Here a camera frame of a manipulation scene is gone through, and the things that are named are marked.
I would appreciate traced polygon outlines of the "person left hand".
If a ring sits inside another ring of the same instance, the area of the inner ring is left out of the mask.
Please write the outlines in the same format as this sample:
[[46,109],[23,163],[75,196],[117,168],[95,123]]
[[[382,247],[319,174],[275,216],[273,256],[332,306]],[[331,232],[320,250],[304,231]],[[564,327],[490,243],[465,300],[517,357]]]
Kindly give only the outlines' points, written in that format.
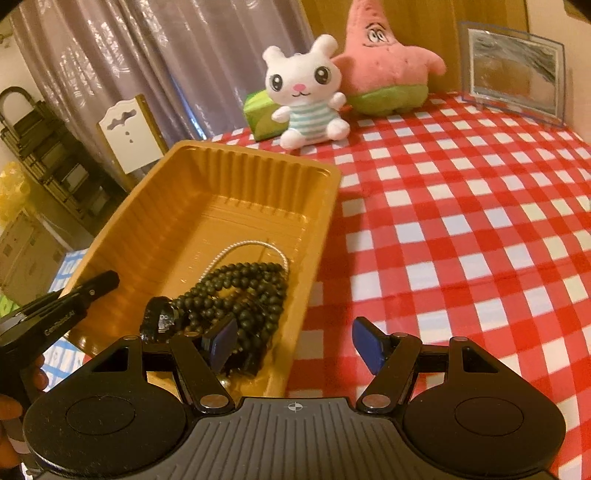
[[[45,358],[39,356],[31,365],[31,380],[38,393],[41,393],[48,385],[48,377],[42,370]],[[15,399],[1,395],[1,421],[18,419],[22,415],[23,409]],[[1,470],[9,470],[20,464],[20,457],[10,443],[4,427],[1,427]]]

